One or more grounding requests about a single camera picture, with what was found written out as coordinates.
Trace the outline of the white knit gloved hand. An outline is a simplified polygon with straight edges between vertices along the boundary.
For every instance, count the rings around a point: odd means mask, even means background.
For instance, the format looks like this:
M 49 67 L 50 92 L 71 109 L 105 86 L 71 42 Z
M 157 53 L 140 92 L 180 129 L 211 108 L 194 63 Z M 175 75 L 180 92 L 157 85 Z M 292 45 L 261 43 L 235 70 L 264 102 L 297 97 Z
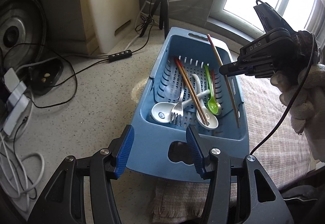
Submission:
M 280 91 L 281 103 L 288 106 L 306 68 L 297 76 L 297 85 L 290 83 L 283 71 L 271 77 L 271 84 Z M 305 133 L 312 156 L 324 163 L 324 64 L 312 65 L 301 91 L 289 111 L 295 133 Z

